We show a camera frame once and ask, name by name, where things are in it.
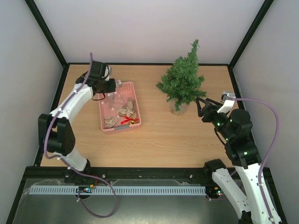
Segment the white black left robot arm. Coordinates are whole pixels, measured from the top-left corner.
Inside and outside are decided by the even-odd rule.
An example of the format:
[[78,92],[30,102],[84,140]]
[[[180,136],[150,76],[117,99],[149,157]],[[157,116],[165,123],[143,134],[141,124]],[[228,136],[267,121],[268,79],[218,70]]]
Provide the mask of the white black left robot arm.
[[83,106],[96,94],[105,95],[116,90],[115,79],[110,77],[111,68],[106,63],[91,60],[89,69],[77,78],[66,99],[49,114],[38,118],[39,146],[47,159],[58,159],[68,169],[86,172],[88,159],[76,149],[72,122]]

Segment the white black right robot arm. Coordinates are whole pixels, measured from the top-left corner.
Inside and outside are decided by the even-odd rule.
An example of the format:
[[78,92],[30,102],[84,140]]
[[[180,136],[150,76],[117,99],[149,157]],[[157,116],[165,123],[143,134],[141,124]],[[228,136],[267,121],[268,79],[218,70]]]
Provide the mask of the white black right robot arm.
[[196,104],[202,121],[213,124],[244,189],[238,187],[220,159],[205,163],[204,178],[221,188],[240,224],[281,224],[265,183],[262,159],[250,137],[250,114],[244,109],[233,109],[235,100],[234,96],[223,96],[220,103],[197,98]]

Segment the pink perforated plastic basket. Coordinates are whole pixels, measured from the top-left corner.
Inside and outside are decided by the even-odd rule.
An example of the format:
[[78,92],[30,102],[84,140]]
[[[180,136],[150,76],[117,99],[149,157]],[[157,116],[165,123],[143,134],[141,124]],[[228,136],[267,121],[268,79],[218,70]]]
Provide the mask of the pink perforated plastic basket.
[[101,129],[106,134],[138,129],[141,117],[132,82],[119,82],[113,93],[97,94]]

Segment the small green christmas tree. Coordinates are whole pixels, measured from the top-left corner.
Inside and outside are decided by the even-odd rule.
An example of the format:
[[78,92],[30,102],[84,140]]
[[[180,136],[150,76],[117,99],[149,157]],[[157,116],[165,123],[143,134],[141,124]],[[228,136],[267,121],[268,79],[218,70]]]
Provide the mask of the small green christmas tree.
[[178,57],[156,84],[156,87],[167,96],[167,101],[174,102],[173,109],[176,112],[181,111],[182,105],[190,105],[196,98],[207,95],[201,88],[205,78],[198,75],[199,40],[194,40],[191,47],[187,56]]

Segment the wooden heart ornament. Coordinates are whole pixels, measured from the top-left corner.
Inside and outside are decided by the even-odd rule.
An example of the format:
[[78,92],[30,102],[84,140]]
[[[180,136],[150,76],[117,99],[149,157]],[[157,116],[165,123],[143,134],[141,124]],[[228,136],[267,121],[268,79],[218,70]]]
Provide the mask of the wooden heart ornament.
[[113,128],[118,122],[118,118],[117,117],[105,117],[104,118],[104,123],[105,123],[105,128],[106,129],[110,129]]

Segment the gold bell with red ribbon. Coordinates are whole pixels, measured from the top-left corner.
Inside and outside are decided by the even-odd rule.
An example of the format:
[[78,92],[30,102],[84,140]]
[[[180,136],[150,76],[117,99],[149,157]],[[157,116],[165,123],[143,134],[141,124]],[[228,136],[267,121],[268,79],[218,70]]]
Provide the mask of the gold bell with red ribbon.
[[128,123],[129,125],[133,125],[133,124],[136,124],[138,122],[138,118],[131,118],[131,117],[128,117],[128,116],[125,116],[124,117],[125,119],[121,122],[121,124],[126,124]]

